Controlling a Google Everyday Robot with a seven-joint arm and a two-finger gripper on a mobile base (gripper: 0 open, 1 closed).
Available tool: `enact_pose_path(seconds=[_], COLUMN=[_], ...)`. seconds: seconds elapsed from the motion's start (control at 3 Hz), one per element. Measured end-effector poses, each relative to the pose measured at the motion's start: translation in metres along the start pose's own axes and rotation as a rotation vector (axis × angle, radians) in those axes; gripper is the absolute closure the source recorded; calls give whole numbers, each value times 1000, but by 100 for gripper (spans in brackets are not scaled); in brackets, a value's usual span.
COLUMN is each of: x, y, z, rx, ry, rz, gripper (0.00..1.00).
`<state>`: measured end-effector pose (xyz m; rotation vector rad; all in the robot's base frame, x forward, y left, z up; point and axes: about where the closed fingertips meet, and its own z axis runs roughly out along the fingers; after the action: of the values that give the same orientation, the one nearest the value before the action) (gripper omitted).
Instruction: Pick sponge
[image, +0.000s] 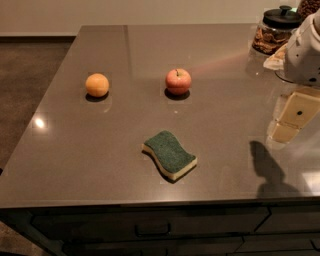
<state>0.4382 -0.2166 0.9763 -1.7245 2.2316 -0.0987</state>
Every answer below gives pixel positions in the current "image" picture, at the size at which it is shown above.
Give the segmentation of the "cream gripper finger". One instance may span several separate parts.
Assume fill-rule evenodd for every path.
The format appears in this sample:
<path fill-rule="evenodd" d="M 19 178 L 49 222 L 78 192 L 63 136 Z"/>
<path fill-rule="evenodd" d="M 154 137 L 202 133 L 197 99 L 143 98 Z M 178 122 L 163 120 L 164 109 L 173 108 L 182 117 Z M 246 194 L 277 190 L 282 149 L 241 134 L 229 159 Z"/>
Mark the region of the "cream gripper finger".
<path fill-rule="evenodd" d="M 268 138 L 287 144 L 294 139 L 320 111 L 320 91 L 304 86 L 290 95 L 282 95 L 276 103 Z"/>

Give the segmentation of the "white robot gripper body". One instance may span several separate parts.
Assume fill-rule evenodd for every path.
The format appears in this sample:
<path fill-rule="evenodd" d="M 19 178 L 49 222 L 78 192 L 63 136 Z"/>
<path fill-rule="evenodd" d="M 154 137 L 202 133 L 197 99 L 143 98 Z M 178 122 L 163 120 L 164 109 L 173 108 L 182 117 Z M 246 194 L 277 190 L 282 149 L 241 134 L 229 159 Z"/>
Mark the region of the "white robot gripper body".
<path fill-rule="evenodd" d="M 310 14 L 263 67 L 291 83 L 320 86 L 320 10 Z"/>

